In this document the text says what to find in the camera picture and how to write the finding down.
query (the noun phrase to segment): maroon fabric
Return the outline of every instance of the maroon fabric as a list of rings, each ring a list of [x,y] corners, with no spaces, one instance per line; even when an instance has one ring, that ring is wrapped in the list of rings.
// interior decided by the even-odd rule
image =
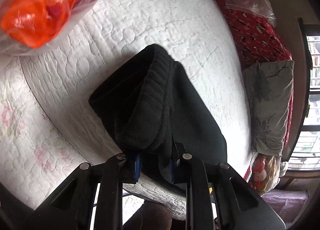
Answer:
[[[225,0],[216,0],[232,33],[242,70],[255,62],[292,60],[290,51],[264,17],[239,10],[227,9]],[[289,102],[284,146],[287,145],[291,126],[293,92]]]

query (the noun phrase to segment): black cable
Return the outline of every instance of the black cable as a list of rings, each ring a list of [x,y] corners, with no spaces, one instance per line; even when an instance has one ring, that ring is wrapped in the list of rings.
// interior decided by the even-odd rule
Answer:
[[[139,197],[139,198],[142,198],[142,199],[145,199],[145,200],[154,202],[154,203],[156,203],[156,204],[162,205],[160,202],[155,201],[155,200],[153,200],[153,199],[151,199],[151,198],[145,197],[145,196],[143,196],[143,195],[141,195],[141,194],[128,193],[128,194],[123,194],[123,195],[122,195],[123,198],[124,198],[124,197],[127,197],[127,196],[136,196],[136,197]]]

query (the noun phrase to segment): brown fabric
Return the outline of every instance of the brown fabric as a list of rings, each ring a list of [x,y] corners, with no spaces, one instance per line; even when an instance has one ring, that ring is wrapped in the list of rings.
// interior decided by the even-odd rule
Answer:
[[[123,230],[170,230],[172,217],[163,205],[145,201],[124,224]]]

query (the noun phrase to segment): window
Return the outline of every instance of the window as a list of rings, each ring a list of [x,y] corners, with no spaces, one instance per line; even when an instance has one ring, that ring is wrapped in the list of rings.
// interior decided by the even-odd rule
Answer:
[[[312,58],[309,105],[297,144],[289,159],[294,170],[320,169],[320,36],[307,36]]]

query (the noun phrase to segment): orange fabric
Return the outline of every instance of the orange fabric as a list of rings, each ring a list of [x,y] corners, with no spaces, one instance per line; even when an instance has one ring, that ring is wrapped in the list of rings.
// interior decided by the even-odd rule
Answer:
[[[10,37],[39,48],[53,39],[70,17],[76,0],[13,0],[1,19]]]

